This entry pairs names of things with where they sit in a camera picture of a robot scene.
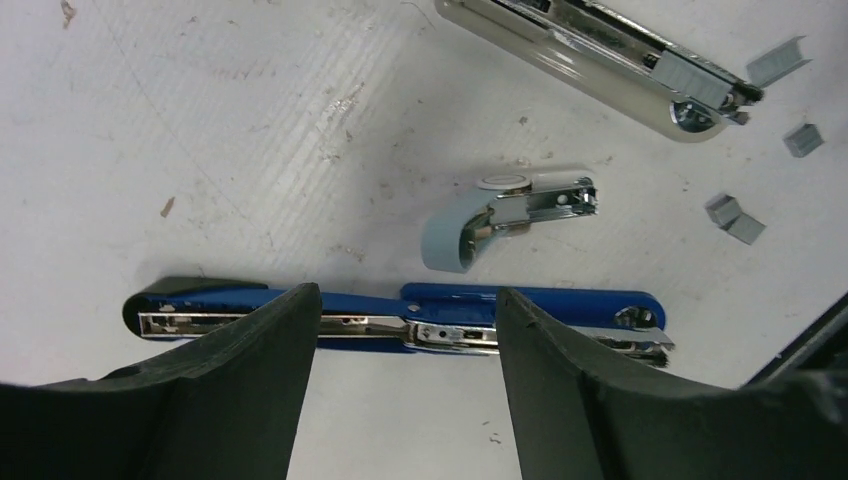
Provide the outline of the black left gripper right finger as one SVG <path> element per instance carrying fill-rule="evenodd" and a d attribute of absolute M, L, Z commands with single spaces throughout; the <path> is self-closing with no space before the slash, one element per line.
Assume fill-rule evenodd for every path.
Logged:
<path fill-rule="evenodd" d="M 496 330 L 526 479 L 843 479 L 847 373 L 795 370 L 738 390 L 649 367 L 513 289 Z"/>

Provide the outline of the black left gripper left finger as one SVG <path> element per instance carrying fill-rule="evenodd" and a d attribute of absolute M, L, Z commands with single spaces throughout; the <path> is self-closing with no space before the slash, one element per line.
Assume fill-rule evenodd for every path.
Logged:
<path fill-rule="evenodd" d="M 322 301 L 301 284 L 99 380 L 1 388 L 5 479 L 283 479 Z"/>

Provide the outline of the blue stapler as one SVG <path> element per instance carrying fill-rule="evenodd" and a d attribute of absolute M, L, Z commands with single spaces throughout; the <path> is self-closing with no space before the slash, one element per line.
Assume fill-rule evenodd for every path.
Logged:
<path fill-rule="evenodd" d="M 318 345 L 391 353 L 495 355 L 497 293 L 492 285 L 407 283 L 395 298 L 324 292 Z M 558 322 L 632 359 L 668 364 L 675 344 L 666 316 L 645 292 L 520 287 L 518 293 Z M 130 296 L 125 326 L 149 341 L 194 339 L 283 295 L 241 280 L 166 277 Z"/>

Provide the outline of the light blue staple box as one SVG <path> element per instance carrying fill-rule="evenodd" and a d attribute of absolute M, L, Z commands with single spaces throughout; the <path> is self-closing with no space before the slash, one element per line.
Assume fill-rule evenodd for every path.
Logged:
<path fill-rule="evenodd" d="M 535 223 L 593 216 L 598 189 L 586 170 L 529 170 L 483 177 L 424 224 L 420 254 L 430 270 L 465 273 L 497 239 Z"/>

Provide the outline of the silver black stapler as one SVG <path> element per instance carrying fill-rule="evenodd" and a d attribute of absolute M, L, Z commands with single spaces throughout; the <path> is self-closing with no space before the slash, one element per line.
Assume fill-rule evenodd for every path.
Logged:
<path fill-rule="evenodd" d="M 445 19 L 656 133 L 699 143 L 744 125 L 761 87 L 599 1 L 438 1 Z"/>

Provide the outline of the tiny grey staple fragment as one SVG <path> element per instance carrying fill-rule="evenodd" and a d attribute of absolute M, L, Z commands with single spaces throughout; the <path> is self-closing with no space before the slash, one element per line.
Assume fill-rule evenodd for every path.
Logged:
<path fill-rule="evenodd" d="M 818 127 L 812 123 L 804 123 L 783 136 L 783 143 L 794 158 L 804 158 L 825 141 Z"/>

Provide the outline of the small grey staple piece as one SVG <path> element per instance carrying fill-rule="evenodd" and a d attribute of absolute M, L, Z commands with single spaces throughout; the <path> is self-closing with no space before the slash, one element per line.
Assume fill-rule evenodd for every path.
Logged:
<path fill-rule="evenodd" d="M 704 208 L 718 228 L 746 245 L 752 245 L 766 229 L 765 224 L 742 209 L 734 196 L 718 194 L 711 198 Z"/>

